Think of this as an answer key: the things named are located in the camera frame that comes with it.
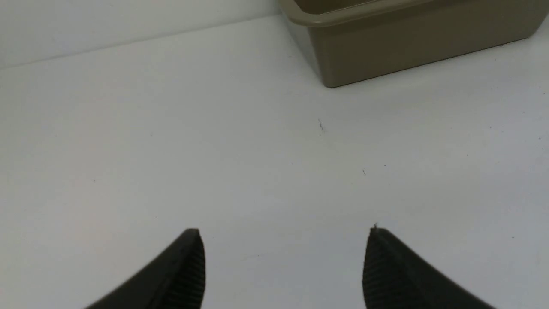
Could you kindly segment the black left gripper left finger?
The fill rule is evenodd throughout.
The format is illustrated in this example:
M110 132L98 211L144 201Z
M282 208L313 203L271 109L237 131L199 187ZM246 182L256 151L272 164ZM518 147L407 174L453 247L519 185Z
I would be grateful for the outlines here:
M187 229L161 254L89 309L199 309L206 286L205 248Z

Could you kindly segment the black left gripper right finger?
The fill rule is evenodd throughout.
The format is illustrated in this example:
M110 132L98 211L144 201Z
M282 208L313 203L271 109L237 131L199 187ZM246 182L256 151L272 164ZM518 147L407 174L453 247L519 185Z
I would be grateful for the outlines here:
M489 309L388 229L369 231L362 289L368 309Z

